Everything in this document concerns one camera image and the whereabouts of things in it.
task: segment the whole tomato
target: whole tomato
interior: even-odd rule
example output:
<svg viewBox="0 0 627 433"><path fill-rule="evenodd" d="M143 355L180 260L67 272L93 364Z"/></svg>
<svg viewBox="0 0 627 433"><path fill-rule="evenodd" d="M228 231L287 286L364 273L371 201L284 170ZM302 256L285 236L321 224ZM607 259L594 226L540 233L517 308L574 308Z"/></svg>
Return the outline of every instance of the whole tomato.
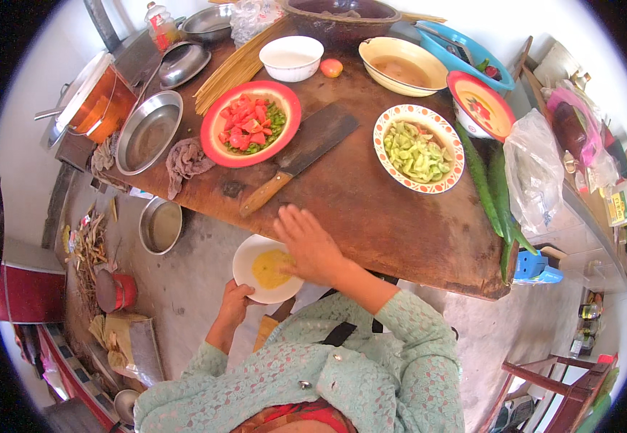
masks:
<svg viewBox="0 0 627 433"><path fill-rule="evenodd" d="M320 63L320 70L328 78L335 78L343 71L343 64L340 60L326 59Z"/></svg>

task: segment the metal pot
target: metal pot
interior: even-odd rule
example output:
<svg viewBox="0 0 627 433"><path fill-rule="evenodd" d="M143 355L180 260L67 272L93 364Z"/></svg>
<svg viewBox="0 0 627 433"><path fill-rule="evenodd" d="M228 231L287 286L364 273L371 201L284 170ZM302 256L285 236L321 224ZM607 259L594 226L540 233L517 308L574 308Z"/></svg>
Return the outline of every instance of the metal pot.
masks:
<svg viewBox="0 0 627 433"><path fill-rule="evenodd" d="M223 4L203 9L191 15L181 24L181 31L185 40L191 42L218 42L227 39L232 34L230 19L232 18L233 4Z"/></svg>

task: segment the wooden chair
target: wooden chair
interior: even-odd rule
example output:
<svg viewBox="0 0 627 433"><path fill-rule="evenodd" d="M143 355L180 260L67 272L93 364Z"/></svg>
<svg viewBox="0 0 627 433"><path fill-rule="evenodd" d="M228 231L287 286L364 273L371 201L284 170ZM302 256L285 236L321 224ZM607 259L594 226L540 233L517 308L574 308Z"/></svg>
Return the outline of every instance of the wooden chair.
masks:
<svg viewBox="0 0 627 433"><path fill-rule="evenodd" d="M569 366L587 368L588 371L572 385L566 385L550 377L554 365L558 362ZM550 367L547 376L534 372L542 371L545 367ZM597 393L600 391L600 386L604 378L609 374L612 368L614 368L614 363L598 362L595 364L594 362L586 362L556 355L549 355L547 359L521 365L503 362L501 369L508 372L506 383L503 385L496 404L491 408L479 432L486 433L490 430L491 423L499 414L499 410L506 399L508 389L515 376L556 394L561 394L564 397L557 413L549 423L549 426L547 426L545 433L574 432L585 420L591 404L595 401L595 397L597 397Z"/></svg>

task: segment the stainless steel bowl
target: stainless steel bowl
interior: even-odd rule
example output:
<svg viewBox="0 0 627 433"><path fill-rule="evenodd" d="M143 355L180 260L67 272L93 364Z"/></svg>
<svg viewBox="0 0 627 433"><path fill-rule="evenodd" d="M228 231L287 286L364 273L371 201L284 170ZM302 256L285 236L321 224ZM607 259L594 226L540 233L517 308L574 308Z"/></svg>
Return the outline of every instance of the stainless steel bowl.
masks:
<svg viewBox="0 0 627 433"><path fill-rule="evenodd" d="M200 45L180 42L162 58L160 89L170 90L193 78L210 61L211 54Z"/></svg>
<svg viewBox="0 0 627 433"><path fill-rule="evenodd" d="M173 209L168 209L163 206L170 206ZM181 214L181 206L177 203L165 200L162 197L155 197L150 200L150 203L145 206L140 214L140 221L138 222L140 243L142 243L145 251L150 254L165 254L171 250L176 244L176 241L179 240L182 225L183 216ZM167 238L167 233L173 233L175 230L176 236L172 236L173 239ZM158 239L160 237L159 231L162 231L161 239Z"/></svg>
<svg viewBox="0 0 627 433"><path fill-rule="evenodd" d="M218 42L232 34L230 19L233 4L223 4L203 9L188 17L181 30L186 33L186 40L193 42Z"/></svg>
<svg viewBox="0 0 627 433"><path fill-rule="evenodd" d="M173 90L155 93L128 116L116 148L116 166L133 176L162 163L174 144L183 114L181 95Z"/></svg>
<svg viewBox="0 0 627 433"><path fill-rule="evenodd" d="M136 405L139 396L140 394L133 389L122 389L114 397L114 409L121 421L128 425L133 425L133 406Z"/></svg>

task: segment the bucket handle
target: bucket handle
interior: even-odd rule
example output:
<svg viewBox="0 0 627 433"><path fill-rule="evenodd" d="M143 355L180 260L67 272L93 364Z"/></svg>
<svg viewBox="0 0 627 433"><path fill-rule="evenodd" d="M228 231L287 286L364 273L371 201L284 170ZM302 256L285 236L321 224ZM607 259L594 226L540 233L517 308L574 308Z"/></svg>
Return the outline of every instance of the bucket handle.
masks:
<svg viewBox="0 0 627 433"><path fill-rule="evenodd" d="M92 125L87 132L75 133L73 131L69 131L69 134L76 135L76 136L81 136L81 135L90 136L90 134L92 134L97 129L97 127L101 125L101 123L104 121L104 117L106 116L106 111L109 109L109 106L111 105L111 100L113 99L114 91L116 90L116 82L118 80L119 80L119 74L115 72L114 73L114 85L111 87L111 94L109 95L109 101L106 103L106 107L104 108L104 113L101 114L100 119L97 122L95 122L95 124Z"/></svg>

